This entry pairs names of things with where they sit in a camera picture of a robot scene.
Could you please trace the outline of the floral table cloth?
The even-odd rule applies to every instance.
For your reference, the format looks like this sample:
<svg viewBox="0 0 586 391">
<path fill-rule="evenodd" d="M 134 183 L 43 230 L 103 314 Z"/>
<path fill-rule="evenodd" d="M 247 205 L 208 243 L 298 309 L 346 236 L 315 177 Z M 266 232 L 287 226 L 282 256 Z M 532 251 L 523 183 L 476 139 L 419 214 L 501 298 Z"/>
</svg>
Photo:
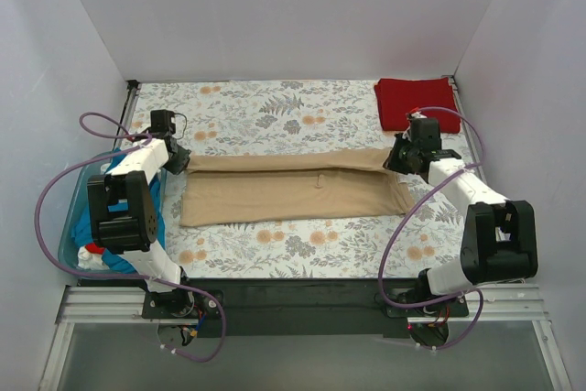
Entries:
<svg viewBox="0 0 586 391">
<path fill-rule="evenodd" d="M 126 127 L 146 129 L 156 109 L 177 113 L 179 142 L 198 155 L 311 154 L 394 141 L 381 129 L 371 81 L 145 83 Z M 459 254 L 464 220 L 421 179 L 406 184 L 422 202 L 407 224 L 382 216 L 184 228 L 185 179 L 171 176 L 167 249 L 190 277 L 413 277 Z"/>
</svg>

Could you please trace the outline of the aluminium frame rail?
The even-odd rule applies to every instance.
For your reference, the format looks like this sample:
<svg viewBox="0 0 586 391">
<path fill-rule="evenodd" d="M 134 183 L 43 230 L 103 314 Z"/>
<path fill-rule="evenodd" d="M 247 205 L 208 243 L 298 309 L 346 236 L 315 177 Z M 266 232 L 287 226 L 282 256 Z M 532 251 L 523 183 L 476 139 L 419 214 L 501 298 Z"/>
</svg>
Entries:
<svg viewBox="0 0 586 391">
<path fill-rule="evenodd" d="M 492 284 L 480 287 L 483 299 L 466 295 L 468 312 L 451 312 L 448 322 L 548 320 L 549 314 L 535 284 Z M 143 320 L 145 293 L 139 288 L 66 288 L 57 315 L 58 323 L 138 323 Z"/>
</svg>

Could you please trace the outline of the teal plastic basket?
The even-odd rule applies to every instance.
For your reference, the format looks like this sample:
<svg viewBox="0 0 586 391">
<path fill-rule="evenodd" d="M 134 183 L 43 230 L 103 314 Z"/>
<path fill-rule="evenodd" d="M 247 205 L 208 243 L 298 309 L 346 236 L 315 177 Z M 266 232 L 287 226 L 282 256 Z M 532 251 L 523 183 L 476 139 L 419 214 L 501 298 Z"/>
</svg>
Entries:
<svg viewBox="0 0 586 391">
<path fill-rule="evenodd" d="M 176 282 L 160 213 L 161 141 L 132 153 L 116 151 L 81 164 L 60 239 L 58 259 L 75 276 L 115 279 L 142 274 Z"/>
</svg>

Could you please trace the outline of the folded red t shirt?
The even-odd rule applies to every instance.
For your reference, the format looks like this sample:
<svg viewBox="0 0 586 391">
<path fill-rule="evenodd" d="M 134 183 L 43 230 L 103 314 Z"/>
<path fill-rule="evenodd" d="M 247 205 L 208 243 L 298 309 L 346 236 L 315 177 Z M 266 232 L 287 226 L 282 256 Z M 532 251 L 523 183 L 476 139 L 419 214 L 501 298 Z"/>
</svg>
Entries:
<svg viewBox="0 0 586 391">
<path fill-rule="evenodd" d="M 381 79 L 374 85 L 379 121 L 386 132 L 404 131 L 407 113 L 424 107 L 457 111 L 447 78 L 432 80 Z"/>
</svg>

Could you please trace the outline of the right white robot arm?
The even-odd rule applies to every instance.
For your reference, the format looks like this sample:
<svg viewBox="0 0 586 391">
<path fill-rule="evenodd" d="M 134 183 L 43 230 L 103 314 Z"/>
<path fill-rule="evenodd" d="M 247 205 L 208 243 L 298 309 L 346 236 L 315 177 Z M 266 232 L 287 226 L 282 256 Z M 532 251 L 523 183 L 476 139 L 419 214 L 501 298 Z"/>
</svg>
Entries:
<svg viewBox="0 0 586 391">
<path fill-rule="evenodd" d="M 403 294 L 425 315 L 435 315 L 448 296 L 492 282 L 534 277 L 538 270 L 535 212 L 527 201 L 513 201 L 492 190 L 459 154 L 440 139 L 412 141 L 395 136 L 385 168 L 418 175 L 441 192 L 464 219 L 457 257 L 419 273 Z"/>
</svg>

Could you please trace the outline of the beige t shirt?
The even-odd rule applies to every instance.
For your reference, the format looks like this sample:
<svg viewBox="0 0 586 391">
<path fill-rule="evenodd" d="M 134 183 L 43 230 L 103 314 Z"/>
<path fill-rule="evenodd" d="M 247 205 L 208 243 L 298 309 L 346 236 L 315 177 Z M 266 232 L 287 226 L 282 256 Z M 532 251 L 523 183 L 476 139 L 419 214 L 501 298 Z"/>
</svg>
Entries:
<svg viewBox="0 0 586 391">
<path fill-rule="evenodd" d="M 200 227 L 403 215 L 415 202 L 388 148 L 274 156 L 192 156 L 179 223 Z"/>
</svg>

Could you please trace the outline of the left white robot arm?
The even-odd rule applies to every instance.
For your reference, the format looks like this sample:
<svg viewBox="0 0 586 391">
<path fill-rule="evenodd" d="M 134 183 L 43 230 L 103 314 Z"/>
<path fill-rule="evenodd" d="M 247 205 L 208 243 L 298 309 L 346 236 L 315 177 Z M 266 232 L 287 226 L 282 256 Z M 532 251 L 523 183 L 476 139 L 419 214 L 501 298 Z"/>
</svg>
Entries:
<svg viewBox="0 0 586 391">
<path fill-rule="evenodd" d="M 149 292 L 165 294 L 165 309 L 183 318 L 193 311 L 195 297 L 180 286 L 182 269 L 157 239 L 157 213 L 149 188 L 168 162 L 166 142 L 154 139 L 126 154 L 110 171 L 90 177 L 89 214 L 95 244 L 129 263 Z"/>
</svg>

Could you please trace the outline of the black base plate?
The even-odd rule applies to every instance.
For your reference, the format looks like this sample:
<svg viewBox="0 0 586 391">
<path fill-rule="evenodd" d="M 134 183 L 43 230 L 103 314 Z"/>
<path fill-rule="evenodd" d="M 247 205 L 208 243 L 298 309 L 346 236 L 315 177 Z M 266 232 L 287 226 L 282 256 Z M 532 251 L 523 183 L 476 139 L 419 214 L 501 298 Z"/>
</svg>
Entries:
<svg viewBox="0 0 586 391">
<path fill-rule="evenodd" d="M 395 309 L 374 278 L 201 278 L 190 285 L 217 298 L 228 336 L 409 336 L 407 320 L 422 310 Z"/>
</svg>

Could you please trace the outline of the white and red garment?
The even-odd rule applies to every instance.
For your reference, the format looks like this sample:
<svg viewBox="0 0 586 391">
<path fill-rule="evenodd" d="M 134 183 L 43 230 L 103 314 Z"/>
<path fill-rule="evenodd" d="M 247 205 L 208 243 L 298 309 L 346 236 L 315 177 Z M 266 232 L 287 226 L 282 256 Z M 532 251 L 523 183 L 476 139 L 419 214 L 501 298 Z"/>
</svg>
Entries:
<svg viewBox="0 0 586 391">
<path fill-rule="evenodd" d="M 82 246 L 78 249 L 78 268 L 83 270 L 91 271 L 103 271 L 107 270 L 108 266 L 102 259 L 100 254 L 94 254 L 90 252 L 86 246 Z"/>
</svg>

